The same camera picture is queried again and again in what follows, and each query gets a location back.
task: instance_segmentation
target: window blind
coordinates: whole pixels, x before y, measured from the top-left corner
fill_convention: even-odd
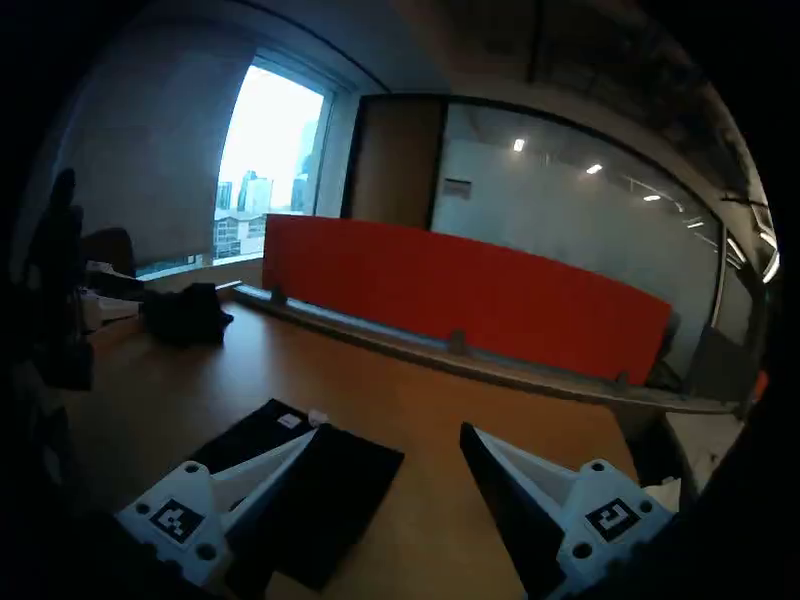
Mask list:
[[[129,32],[90,73],[60,168],[84,234],[124,227],[137,264],[209,252],[219,164],[255,46],[205,25]]]

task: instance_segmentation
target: sky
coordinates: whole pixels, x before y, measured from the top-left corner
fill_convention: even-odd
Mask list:
[[[233,182],[231,208],[245,172],[274,181],[272,206],[288,206],[303,126],[317,121],[322,96],[284,77],[251,66],[245,75],[225,140],[219,181]]]

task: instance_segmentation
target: chair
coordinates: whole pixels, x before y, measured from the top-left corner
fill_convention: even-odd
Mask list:
[[[136,276],[133,244],[122,227],[110,227],[90,233],[81,239],[81,251],[86,260],[110,263],[117,273]]]

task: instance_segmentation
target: window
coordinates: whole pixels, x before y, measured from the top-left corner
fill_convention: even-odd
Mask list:
[[[263,217],[258,217],[257,219],[253,219],[247,224],[247,237],[254,238],[260,237],[263,238],[267,231],[267,217],[266,215]]]
[[[217,184],[214,258],[262,253],[268,213],[314,213],[330,94],[274,71],[251,66],[236,100]]]

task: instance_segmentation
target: office desk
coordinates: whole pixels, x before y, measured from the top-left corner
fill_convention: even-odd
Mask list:
[[[65,395],[92,498],[117,510],[275,397],[399,449],[405,461],[325,598],[523,597],[458,445],[462,421],[570,468],[602,457],[635,477],[605,407],[459,378],[228,303],[224,347],[142,332],[97,346],[95,386]],[[270,598],[316,594],[276,573]]]

